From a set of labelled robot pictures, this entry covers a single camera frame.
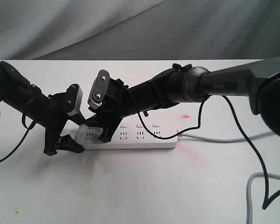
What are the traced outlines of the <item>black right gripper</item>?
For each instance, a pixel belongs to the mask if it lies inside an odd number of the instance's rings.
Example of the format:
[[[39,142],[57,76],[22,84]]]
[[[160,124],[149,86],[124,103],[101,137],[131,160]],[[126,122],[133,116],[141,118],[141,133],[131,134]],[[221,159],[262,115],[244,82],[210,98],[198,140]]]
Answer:
[[[122,108],[119,95],[128,87],[121,79],[114,80],[110,78],[107,94],[102,105],[98,110],[91,111],[94,115],[84,122],[87,127],[103,129],[102,134],[98,138],[103,143],[111,141],[119,126],[118,123],[114,123],[114,121],[118,120],[118,113]]]

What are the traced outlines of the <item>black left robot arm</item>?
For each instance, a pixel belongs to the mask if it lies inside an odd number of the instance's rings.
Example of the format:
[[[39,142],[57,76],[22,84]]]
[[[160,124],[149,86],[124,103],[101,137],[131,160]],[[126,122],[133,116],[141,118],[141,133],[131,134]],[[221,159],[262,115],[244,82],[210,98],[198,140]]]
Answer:
[[[74,153],[84,151],[69,134],[61,136],[68,120],[77,125],[85,122],[80,112],[82,96],[78,84],[71,84],[65,92],[45,96],[38,86],[31,84],[15,67],[0,61],[0,102],[22,113],[23,122],[29,117],[33,124],[45,128],[46,155],[53,156],[58,150]]]

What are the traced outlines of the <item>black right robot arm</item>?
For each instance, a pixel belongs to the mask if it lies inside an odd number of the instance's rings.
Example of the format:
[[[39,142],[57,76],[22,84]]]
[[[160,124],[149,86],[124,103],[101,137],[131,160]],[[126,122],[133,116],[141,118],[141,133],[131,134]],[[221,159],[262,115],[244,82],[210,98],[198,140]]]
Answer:
[[[85,125],[102,128],[99,139],[105,143],[124,117],[180,103],[201,103],[214,95],[247,96],[252,113],[280,136],[280,56],[216,71],[173,64],[133,87],[101,70],[88,98],[93,116]]]

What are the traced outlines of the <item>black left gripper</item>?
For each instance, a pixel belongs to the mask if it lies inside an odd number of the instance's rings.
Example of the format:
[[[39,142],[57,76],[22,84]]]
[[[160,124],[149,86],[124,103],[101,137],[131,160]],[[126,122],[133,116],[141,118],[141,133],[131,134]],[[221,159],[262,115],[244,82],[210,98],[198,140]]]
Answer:
[[[40,109],[36,114],[36,122],[45,128],[44,153],[55,155],[58,150],[82,153],[84,148],[69,135],[61,136],[61,132],[68,120],[77,125],[86,119],[81,112],[69,116],[66,112],[66,91],[49,95],[43,94],[36,98],[36,106]]]

